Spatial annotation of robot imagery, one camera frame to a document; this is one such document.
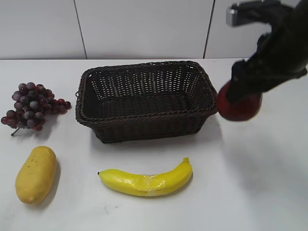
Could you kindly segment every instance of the yellow banana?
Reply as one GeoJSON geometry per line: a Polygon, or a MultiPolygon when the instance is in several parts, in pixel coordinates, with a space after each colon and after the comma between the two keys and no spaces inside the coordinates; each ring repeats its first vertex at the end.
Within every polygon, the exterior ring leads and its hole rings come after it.
{"type": "Polygon", "coordinates": [[[113,190],[135,196],[161,196],[185,185],[192,172],[192,165],[186,157],[174,170],[157,175],[137,175],[117,169],[98,172],[98,175],[113,190]]]}

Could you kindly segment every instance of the table surface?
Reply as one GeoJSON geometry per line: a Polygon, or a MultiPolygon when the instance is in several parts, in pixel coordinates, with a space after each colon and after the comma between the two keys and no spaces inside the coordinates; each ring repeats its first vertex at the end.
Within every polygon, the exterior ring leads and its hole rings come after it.
{"type": "MultiPolygon", "coordinates": [[[[149,60],[0,61],[0,112],[12,93],[33,81],[76,103],[81,74],[93,67],[149,60]]],[[[235,59],[193,60],[219,90],[235,59]]],[[[41,132],[0,129],[1,231],[306,231],[308,227],[308,78],[266,93],[254,119],[232,123],[211,116],[196,135],[102,144],[75,120],[74,108],[50,118],[41,132]],[[31,150],[51,147],[59,170],[46,200],[21,203],[15,178],[31,150]],[[97,172],[169,171],[189,157],[194,175],[177,194],[140,198],[105,187],[97,172]]]]}

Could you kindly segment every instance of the brown wicker basket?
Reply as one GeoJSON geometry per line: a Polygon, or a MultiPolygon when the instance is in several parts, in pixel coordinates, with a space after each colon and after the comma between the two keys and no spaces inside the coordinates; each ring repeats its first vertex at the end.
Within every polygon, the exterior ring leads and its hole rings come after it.
{"type": "Polygon", "coordinates": [[[81,77],[76,120],[103,143],[189,135],[217,112],[216,97],[192,61],[97,67],[81,77]]]}

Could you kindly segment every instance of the yellow mango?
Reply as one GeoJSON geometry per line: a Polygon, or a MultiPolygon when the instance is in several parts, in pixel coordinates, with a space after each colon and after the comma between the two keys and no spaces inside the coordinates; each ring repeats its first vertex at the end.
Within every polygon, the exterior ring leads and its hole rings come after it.
{"type": "Polygon", "coordinates": [[[27,204],[38,204],[49,193],[57,168],[57,159],[49,147],[32,150],[20,169],[15,186],[18,198],[27,204]]]}

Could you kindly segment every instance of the apple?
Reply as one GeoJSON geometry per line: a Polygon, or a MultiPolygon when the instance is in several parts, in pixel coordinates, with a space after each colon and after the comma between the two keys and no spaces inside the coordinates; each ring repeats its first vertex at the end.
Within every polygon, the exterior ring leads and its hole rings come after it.
{"type": "Polygon", "coordinates": [[[231,105],[226,98],[226,94],[230,85],[227,82],[218,93],[217,109],[219,114],[230,121],[246,121],[254,117],[261,107],[262,93],[253,94],[244,100],[231,105]]]}

